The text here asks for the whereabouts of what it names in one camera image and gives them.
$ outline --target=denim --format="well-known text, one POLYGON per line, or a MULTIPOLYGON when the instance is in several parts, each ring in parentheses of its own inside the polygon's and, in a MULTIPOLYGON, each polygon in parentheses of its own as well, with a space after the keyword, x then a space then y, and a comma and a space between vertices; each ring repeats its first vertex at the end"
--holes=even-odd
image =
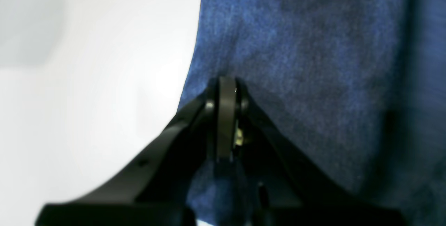
MULTIPOLYGON (((344 189, 400 208, 412 224, 446 225, 445 1, 201 0, 178 108, 210 78, 240 77, 279 131, 344 189)), ((240 192, 213 180, 210 164, 188 204, 223 225, 230 212, 215 200, 240 192)))

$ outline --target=white wall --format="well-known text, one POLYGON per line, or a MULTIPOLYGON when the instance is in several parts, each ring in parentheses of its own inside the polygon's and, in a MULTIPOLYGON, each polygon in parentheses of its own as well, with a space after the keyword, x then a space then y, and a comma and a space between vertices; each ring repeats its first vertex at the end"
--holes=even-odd
POLYGON ((174 116, 200 0, 0 0, 0 225, 112 177, 174 116))

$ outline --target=blue jeans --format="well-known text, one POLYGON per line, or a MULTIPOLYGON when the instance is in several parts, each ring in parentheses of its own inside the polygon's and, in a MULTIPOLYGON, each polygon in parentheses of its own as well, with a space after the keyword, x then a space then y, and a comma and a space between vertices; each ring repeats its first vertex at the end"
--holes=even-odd
MULTIPOLYGON (((446 224, 445 2, 201 0, 179 108, 210 78, 241 77, 347 191, 413 224, 446 224)), ((218 224, 222 208, 211 204, 227 187, 204 164, 188 204, 218 224)))

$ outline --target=blue fabric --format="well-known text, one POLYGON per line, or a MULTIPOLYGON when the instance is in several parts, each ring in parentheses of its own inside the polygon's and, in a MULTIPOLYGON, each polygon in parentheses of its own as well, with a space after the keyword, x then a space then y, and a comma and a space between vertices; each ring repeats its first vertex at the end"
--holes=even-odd
MULTIPOLYGON (((417 0, 423 7, 408 18, 409 1, 201 0, 179 108, 210 78, 241 77, 280 132, 339 185, 401 208, 414 224, 446 225, 446 6, 417 0)), ((188 203, 221 224, 207 168, 188 203)))

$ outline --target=white background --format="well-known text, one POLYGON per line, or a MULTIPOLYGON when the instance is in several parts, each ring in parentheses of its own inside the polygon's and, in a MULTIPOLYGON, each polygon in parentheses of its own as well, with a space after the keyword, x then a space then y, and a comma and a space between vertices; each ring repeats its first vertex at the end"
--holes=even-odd
POLYGON ((0 225, 112 177, 174 116, 200 0, 0 0, 0 225))

